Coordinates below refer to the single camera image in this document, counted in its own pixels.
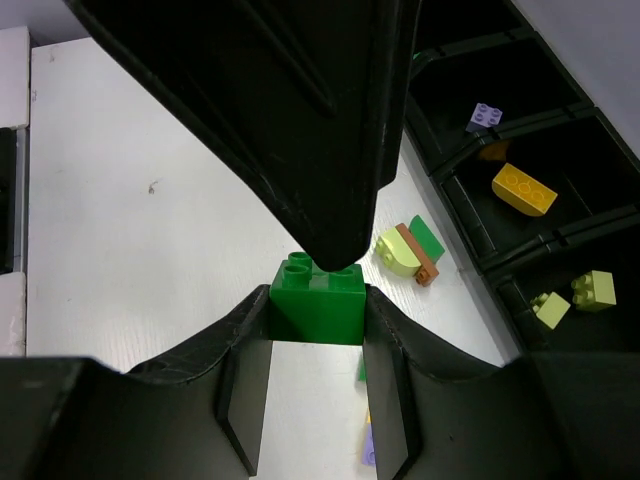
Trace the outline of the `lime small lego brick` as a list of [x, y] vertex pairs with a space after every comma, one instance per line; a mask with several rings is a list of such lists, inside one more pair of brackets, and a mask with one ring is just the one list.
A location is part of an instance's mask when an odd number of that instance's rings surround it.
[[555, 329], [571, 304], [556, 292], [542, 293], [530, 301], [535, 316], [548, 328]]

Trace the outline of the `purple small lego brick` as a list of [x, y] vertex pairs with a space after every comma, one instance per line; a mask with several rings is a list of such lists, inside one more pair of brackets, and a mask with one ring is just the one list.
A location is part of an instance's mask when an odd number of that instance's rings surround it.
[[361, 462], [363, 465], [376, 466], [376, 456], [374, 451], [372, 424], [367, 423], [365, 429], [365, 436], [363, 441], [363, 449], [361, 455]]

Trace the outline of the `green lime brown lego cluster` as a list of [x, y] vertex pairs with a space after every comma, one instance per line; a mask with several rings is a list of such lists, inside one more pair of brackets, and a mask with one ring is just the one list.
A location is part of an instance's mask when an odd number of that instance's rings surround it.
[[395, 275], [413, 277], [427, 287], [439, 275], [436, 264], [445, 248], [422, 217], [415, 215], [409, 225], [400, 223], [379, 235], [374, 252]]

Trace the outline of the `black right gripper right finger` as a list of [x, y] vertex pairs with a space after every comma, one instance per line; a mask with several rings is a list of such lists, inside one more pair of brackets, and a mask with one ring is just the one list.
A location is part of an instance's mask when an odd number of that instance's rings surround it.
[[638, 477], [637, 355], [538, 352], [497, 367], [373, 286], [364, 323], [379, 478]]

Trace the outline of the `lime rounded lego brick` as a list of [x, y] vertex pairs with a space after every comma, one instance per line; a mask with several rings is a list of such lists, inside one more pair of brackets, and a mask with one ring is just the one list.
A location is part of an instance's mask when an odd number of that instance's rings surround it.
[[580, 311], [598, 312], [617, 304], [611, 272], [592, 270], [571, 282], [572, 302]]

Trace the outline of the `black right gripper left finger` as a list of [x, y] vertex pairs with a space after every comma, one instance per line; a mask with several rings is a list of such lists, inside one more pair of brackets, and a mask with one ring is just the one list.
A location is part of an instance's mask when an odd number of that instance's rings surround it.
[[5, 479], [256, 474], [272, 344], [269, 289], [121, 373], [84, 357], [1, 361]]

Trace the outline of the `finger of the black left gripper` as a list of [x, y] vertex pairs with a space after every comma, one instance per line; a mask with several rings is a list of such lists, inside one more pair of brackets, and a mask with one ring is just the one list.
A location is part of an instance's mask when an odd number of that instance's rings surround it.
[[321, 268], [367, 252], [397, 168], [418, 2], [68, 7]]

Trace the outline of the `green lego brick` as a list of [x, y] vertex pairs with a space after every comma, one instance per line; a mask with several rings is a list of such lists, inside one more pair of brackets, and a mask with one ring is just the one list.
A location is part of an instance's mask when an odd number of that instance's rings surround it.
[[292, 252], [279, 267], [269, 299], [273, 340], [363, 344], [366, 287], [358, 264], [327, 272], [307, 253]]

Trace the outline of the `yellow curved lego brick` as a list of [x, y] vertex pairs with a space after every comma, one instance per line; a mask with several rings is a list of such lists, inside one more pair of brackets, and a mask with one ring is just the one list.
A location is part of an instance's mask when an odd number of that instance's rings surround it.
[[491, 187], [499, 199], [530, 217], [545, 215], [558, 197], [555, 191], [509, 163], [493, 178]]

